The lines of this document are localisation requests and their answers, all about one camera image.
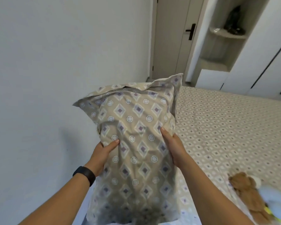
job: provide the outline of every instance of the black door handle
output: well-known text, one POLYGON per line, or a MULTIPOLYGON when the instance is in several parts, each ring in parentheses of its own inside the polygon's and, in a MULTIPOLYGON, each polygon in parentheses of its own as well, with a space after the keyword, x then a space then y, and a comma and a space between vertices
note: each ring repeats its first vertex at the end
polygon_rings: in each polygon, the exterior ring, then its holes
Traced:
POLYGON ((196 27, 196 24, 192 24, 191 29, 185 30, 186 32, 190 32, 188 40, 192 40, 193 39, 193 35, 194 35, 194 32, 195 32, 195 27, 196 27))

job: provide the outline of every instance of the brown teddy bear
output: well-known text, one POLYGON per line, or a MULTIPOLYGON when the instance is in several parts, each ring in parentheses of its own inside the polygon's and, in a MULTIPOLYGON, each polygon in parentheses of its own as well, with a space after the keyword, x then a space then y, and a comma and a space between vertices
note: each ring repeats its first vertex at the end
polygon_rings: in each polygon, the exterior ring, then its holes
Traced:
POLYGON ((229 177, 229 181, 236 194, 249 209, 255 222, 258 224, 270 224, 272 216, 264 210, 265 203, 256 189, 254 179, 247 176, 246 173, 240 172, 229 177))

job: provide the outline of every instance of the light blue plush toy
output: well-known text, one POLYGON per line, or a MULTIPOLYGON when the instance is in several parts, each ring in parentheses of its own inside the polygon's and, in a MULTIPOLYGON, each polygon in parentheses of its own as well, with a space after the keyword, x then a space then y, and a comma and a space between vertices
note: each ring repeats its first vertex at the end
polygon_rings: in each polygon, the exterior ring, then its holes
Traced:
POLYGON ((262 185, 258 192, 273 215, 281 220, 281 192, 269 185, 262 185))

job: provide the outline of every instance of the shelf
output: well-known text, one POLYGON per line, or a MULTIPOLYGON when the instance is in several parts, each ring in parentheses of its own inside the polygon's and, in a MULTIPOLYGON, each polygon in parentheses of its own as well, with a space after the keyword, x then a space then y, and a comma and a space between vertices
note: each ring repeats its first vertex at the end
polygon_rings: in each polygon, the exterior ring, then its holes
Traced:
POLYGON ((210 27, 209 30, 210 30, 211 33, 213 33, 215 35, 218 35, 218 36, 221 36, 221 37, 225 37, 225 38, 230 38, 230 39, 246 39, 247 38, 246 35, 230 34, 227 30, 225 30, 223 28, 218 29, 218 28, 210 27))
POLYGON ((219 62, 212 62, 212 61, 208 61, 206 59, 200 58, 200 65, 201 65, 201 69, 229 72, 228 67, 219 62))

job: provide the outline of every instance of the patterned pillowcase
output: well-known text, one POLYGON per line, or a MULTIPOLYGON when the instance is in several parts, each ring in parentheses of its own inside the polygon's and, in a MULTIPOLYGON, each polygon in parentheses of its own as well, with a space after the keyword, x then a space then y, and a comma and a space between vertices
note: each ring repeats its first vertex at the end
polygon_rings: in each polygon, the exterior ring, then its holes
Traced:
POLYGON ((97 124, 104 146, 120 139, 96 179, 86 216, 92 224, 179 218, 176 168, 160 128, 173 134, 181 82, 180 73, 153 83, 100 87, 74 103, 97 124))

